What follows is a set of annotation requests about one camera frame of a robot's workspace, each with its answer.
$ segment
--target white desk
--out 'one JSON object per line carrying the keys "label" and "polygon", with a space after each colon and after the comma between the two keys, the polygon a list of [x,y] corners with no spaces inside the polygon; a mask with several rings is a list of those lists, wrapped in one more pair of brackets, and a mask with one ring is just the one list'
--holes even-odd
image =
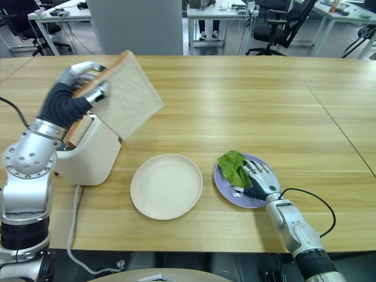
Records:
{"label": "white desk", "polygon": [[[43,23],[47,22],[73,22],[73,21],[91,21],[92,16],[90,14],[89,9],[80,10],[77,8],[77,4],[79,2],[82,2],[82,0],[70,0],[68,2],[65,2],[61,5],[55,6],[51,9],[48,9],[45,11],[45,15],[37,15],[35,13],[31,13],[28,15],[29,19],[33,19],[36,24],[38,25],[39,29],[41,30],[46,43],[51,48],[51,51],[55,56],[59,56],[60,53],[58,52],[56,46],[53,44],[51,38],[49,37],[48,32],[46,31],[45,27],[43,26]],[[64,10],[69,11],[69,16],[64,16],[63,18],[60,18],[58,16],[51,16],[50,12],[55,10],[55,8],[64,8]]]}
{"label": "white desk", "polygon": [[[220,6],[227,7],[228,5],[231,8],[231,5],[244,5],[244,2],[242,0],[216,0],[215,6],[209,6],[205,10],[200,9],[192,9],[187,6],[187,17],[188,17],[188,42],[189,46],[193,47],[194,41],[193,35],[194,35],[194,28],[193,23],[196,20],[220,20],[220,21],[232,21],[232,20],[242,20],[244,19],[243,15],[238,15],[236,10],[234,9],[227,9],[227,10],[219,10]],[[227,35],[227,24],[224,31],[224,37],[223,37],[223,44],[226,43],[226,35]]]}
{"label": "white desk", "polygon": [[[303,0],[292,0],[288,10],[290,10],[293,7],[294,2],[301,4],[303,2]],[[354,4],[351,4],[351,3],[348,3],[348,2],[346,2],[346,3],[350,5],[350,6],[346,7],[346,9],[345,9],[346,11],[350,12],[350,14],[348,16],[342,16],[341,14],[339,14],[337,12],[329,13],[330,7],[322,4],[321,0],[318,0],[318,2],[314,5],[313,10],[315,12],[317,12],[318,14],[323,16],[323,20],[321,21],[320,27],[318,28],[316,36],[313,39],[314,45],[316,43],[316,40],[317,40],[319,34],[323,30],[324,25],[325,25],[327,20],[329,20],[329,23],[328,23],[328,26],[326,27],[326,29],[324,31],[324,35],[322,36],[320,42],[318,43],[318,45],[316,46],[316,48],[313,52],[313,57],[317,57],[318,54],[320,53],[321,48],[323,47],[326,39],[328,38],[328,35],[329,35],[331,29],[333,28],[333,26],[336,22],[352,22],[352,23],[355,23],[355,24],[356,23],[376,24],[376,14],[375,13],[372,13],[371,11],[366,10],[364,8],[361,8],[359,6],[356,6]],[[361,14],[370,15],[371,19],[361,19],[360,18]],[[376,40],[376,33],[371,38],[371,40],[368,42],[368,44],[363,49],[363,51],[359,54],[358,59],[362,59],[365,56],[365,54],[371,49],[375,40]]]}

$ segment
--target white plate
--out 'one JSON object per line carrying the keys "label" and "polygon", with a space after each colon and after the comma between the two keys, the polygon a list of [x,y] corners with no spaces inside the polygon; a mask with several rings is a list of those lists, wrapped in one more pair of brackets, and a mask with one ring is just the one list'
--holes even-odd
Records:
{"label": "white plate", "polygon": [[153,219],[174,219],[187,213],[202,191],[200,169],[174,154],[151,158],[137,169],[130,184],[136,208]]}

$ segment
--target black robotic glove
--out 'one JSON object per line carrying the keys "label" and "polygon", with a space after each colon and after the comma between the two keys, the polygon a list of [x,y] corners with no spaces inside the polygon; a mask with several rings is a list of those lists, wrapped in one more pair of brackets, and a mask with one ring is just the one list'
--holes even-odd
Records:
{"label": "black robotic glove", "polygon": [[60,127],[81,119],[95,103],[106,96],[110,83],[102,82],[96,89],[79,98],[73,98],[73,92],[96,77],[87,71],[101,72],[104,69],[104,66],[91,61],[66,68],[49,91],[37,118]]}

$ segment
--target shoe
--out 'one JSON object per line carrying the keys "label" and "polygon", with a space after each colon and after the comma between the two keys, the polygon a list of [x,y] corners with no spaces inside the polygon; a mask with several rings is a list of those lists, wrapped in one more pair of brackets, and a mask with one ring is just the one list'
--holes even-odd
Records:
{"label": "shoe", "polygon": [[214,31],[213,32],[213,35],[211,36],[213,38],[214,41],[219,41],[219,34],[217,31]]}
{"label": "shoe", "polygon": [[200,38],[199,38],[201,41],[204,41],[204,40],[206,40],[206,33],[205,33],[205,31],[203,31],[202,33],[201,33],[201,35],[200,35]]}

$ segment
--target person's legs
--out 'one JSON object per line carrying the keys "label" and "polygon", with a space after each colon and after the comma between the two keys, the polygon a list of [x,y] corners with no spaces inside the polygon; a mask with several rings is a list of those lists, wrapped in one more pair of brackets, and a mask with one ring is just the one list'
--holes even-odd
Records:
{"label": "person's legs", "polygon": [[219,21],[213,21],[213,32],[214,31],[219,33]]}
{"label": "person's legs", "polygon": [[200,40],[206,40],[206,33],[205,33],[205,21],[199,20],[199,27],[200,27]]}
{"label": "person's legs", "polygon": [[199,20],[200,33],[205,31],[205,21]]}
{"label": "person's legs", "polygon": [[219,21],[213,21],[213,35],[215,41],[219,41]]}

